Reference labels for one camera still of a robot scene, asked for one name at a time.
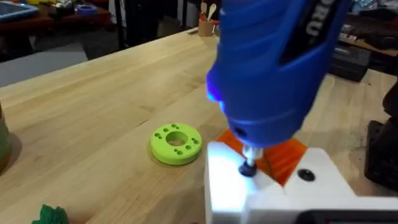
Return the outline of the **white orange left gripper left finger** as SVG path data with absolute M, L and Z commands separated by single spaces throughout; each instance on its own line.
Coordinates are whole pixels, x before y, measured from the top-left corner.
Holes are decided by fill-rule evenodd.
M 254 177 L 245 177 L 239 167 L 246 161 L 243 144 L 227 130 L 206 147 L 205 215 L 207 223 L 241 223 L 247 200 L 263 191 L 281 193 L 285 174 L 269 149 L 256 161 Z

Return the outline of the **white orange left gripper right finger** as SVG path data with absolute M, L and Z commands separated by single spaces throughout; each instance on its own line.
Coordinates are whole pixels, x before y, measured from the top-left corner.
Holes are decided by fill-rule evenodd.
M 289 195 L 354 197 L 355 193 L 321 148 L 307 147 L 296 139 L 265 150 L 273 179 Z

